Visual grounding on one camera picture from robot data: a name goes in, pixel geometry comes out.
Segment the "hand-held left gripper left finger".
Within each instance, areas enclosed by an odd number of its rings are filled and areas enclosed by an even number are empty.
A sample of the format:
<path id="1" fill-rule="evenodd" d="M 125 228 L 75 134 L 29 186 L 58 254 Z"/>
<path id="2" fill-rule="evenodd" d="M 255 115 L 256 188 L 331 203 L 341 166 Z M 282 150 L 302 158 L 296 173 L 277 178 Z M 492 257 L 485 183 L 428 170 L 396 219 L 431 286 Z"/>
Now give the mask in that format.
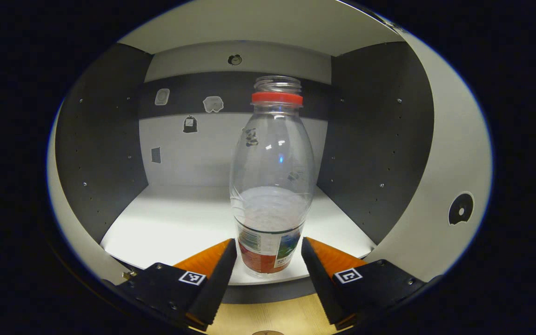
<path id="1" fill-rule="evenodd" d="M 103 280 L 103 299 L 117 310 L 178 332 L 213 324 L 237 259 L 234 238 L 168 265 L 128 272 L 119 284 Z"/>

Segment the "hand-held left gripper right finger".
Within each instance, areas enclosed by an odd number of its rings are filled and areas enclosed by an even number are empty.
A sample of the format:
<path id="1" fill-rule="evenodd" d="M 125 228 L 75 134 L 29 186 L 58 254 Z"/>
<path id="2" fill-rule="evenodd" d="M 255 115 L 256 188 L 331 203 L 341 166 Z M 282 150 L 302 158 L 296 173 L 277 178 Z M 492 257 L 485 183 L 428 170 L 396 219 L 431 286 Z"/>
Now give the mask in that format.
<path id="1" fill-rule="evenodd" d="M 366 262 L 314 238 L 303 238 L 301 255 L 326 318 L 338 330 L 377 322 L 429 288 L 388 260 Z"/>

